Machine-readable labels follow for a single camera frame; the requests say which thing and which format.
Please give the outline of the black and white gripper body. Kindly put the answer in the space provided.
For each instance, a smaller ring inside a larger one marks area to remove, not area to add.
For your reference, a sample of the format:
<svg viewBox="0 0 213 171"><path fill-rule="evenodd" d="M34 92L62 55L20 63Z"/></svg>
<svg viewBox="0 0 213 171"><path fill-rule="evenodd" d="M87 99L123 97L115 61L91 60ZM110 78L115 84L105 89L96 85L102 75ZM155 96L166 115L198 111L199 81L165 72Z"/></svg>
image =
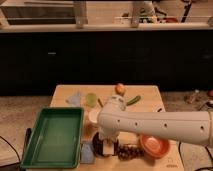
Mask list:
<svg viewBox="0 0 213 171"><path fill-rule="evenodd" d="M119 141L111 142L109 140L100 140L99 133L96 132L92 139L92 146L94 153L99 157L116 156Z"/></svg>

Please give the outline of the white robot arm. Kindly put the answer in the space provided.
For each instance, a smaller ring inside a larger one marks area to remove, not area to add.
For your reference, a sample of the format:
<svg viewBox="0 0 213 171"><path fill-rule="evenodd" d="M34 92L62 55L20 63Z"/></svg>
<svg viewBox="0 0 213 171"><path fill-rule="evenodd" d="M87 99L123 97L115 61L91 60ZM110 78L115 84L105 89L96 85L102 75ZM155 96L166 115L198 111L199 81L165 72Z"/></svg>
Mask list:
<svg viewBox="0 0 213 171"><path fill-rule="evenodd" d="M117 152L120 132L213 148L213 112L128 112L122 96L110 96L97 116L98 131L92 139L95 153L104 156L103 141Z"/></svg>

